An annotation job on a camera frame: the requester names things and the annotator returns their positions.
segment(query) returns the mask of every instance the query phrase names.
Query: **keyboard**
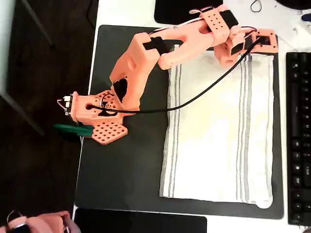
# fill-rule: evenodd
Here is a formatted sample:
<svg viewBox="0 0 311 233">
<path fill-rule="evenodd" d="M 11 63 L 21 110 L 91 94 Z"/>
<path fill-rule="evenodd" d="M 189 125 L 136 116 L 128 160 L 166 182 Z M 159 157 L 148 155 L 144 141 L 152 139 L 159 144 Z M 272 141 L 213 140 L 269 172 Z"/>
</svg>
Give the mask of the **keyboard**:
<svg viewBox="0 0 311 233">
<path fill-rule="evenodd" d="M 286 54 L 288 223 L 311 226 L 311 53 Z"/>
</svg>

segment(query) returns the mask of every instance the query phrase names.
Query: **striped towel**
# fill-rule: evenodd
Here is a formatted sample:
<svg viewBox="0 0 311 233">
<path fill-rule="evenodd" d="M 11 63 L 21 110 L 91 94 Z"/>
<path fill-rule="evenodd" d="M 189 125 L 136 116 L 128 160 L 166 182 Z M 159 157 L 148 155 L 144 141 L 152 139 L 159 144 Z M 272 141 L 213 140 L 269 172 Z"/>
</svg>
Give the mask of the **striped towel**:
<svg viewBox="0 0 311 233">
<path fill-rule="evenodd" d="M 272 204 L 273 58 L 248 55 L 195 102 L 168 112 L 161 197 Z M 213 51 L 172 68 L 168 106 L 225 71 Z"/>
</svg>

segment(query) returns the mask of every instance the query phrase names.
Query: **orange robotic arm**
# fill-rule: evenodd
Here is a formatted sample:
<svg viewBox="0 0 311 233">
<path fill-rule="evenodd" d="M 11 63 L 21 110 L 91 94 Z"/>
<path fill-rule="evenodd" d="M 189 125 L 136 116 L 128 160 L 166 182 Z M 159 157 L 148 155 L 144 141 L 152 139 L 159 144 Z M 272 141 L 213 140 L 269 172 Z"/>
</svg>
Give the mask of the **orange robotic arm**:
<svg viewBox="0 0 311 233">
<path fill-rule="evenodd" d="M 265 37 L 265 41 L 256 45 L 252 52 L 277 52 L 276 35 L 272 30 L 238 26 L 225 5 L 199 12 L 197 19 L 181 25 L 134 35 L 127 51 L 111 72 L 111 89 L 97 95 L 79 96 L 74 92 L 64 97 L 65 113 L 74 121 L 93 126 L 92 138 L 101 144 L 108 144 L 127 134 L 122 125 L 123 117 L 134 113 L 117 110 L 139 110 L 140 97 L 156 63 L 161 69 L 169 69 L 214 47 L 220 64 L 231 67 L 238 56 L 246 52 L 247 41 L 252 44 L 258 37 Z M 183 44 L 169 52 L 163 43 L 168 39 L 181 40 Z"/>
</svg>

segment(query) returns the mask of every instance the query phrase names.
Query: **black cable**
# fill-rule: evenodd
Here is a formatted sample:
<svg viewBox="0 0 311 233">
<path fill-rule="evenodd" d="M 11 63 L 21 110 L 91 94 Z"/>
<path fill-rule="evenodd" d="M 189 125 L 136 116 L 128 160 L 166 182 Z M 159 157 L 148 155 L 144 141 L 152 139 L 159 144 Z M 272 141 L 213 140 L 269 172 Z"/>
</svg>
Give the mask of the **black cable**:
<svg viewBox="0 0 311 233">
<path fill-rule="evenodd" d="M 173 107 L 173 108 L 166 108 L 166 109 L 155 109 L 155 110 L 117 110 L 117 109 L 109 109 L 109 108 L 103 108 L 99 106 L 94 106 L 90 105 L 89 107 L 103 110 L 103 111 L 108 111 L 108 112 L 114 112 L 114 113 L 133 113 L 133 114 L 142 114 L 142 113 L 163 113 L 163 112 L 169 112 L 169 111 L 174 111 L 177 109 L 180 109 L 182 107 L 185 107 L 186 105 L 192 103 L 196 99 L 200 98 L 202 95 L 204 95 L 206 92 L 208 92 L 213 86 L 215 86 L 217 83 L 219 83 L 224 77 L 226 77 L 231 71 L 234 70 L 235 67 L 238 66 L 239 63 L 251 52 L 251 50 L 255 47 L 255 45 L 259 44 L 260 41 L 263 40 L 263 37 L 258 38 L 248 49 L 247 51 L 241 56 L 241 58 L 219 79 L 217 79 L 211 86 L 209 86 L 207 89 L 202 91 L 199 95 L 196 97 L 190 99 L 189 101 L 183 103 L 182 105 Z"/>
<path fill-rule="evenodd" d="M 254 5 L 257 1 L 258 1 L 259 5 L 260 5 L 260 9 L 256 11 L 256 10 L 253 9 L 253 5 Z M 255 1 L 253 1 L 253 3 L 251 4 L 251 11 L 254 12 L 254 13 L 258 13 L 258 12 L 260 12 L 261 10 L 262 10 L 261 1 L 260 1 L 260 0 L 255 0 Z"/>
<path fill-rule="evenodd" d="M 241 28 L 251 28 L 251 29 L 254 29 L 254 31 L 256 31 L 256 32 L 257 32 L 257 28 L 252 27 L 252 26 L 241 26 Z"/>
</svg>

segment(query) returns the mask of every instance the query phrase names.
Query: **wooden floor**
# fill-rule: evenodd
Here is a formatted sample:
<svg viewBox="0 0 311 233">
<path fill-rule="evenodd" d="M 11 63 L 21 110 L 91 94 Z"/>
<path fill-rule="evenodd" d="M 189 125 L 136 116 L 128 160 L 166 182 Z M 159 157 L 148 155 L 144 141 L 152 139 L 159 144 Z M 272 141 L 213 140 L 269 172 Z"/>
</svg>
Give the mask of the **wooden floor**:
<svg viewBox="0 0 311 233">
<path fill-rule="evenodd" d="M 44 129 L 40 137 L 0 99 L 0 226 L 11 210 L 24 215 L 71 210 L 79 140 L 61 138 L 53 124 L 73 124 L 56 104 L 73 91 L 87 94 L 94 30 L 91 0 L 28 0 L 51 35 L 42 36 L 17 0 L 9 57 L 9 94 Z M 95 22 L 97 1 L 90 12 Z"/>
</svg>

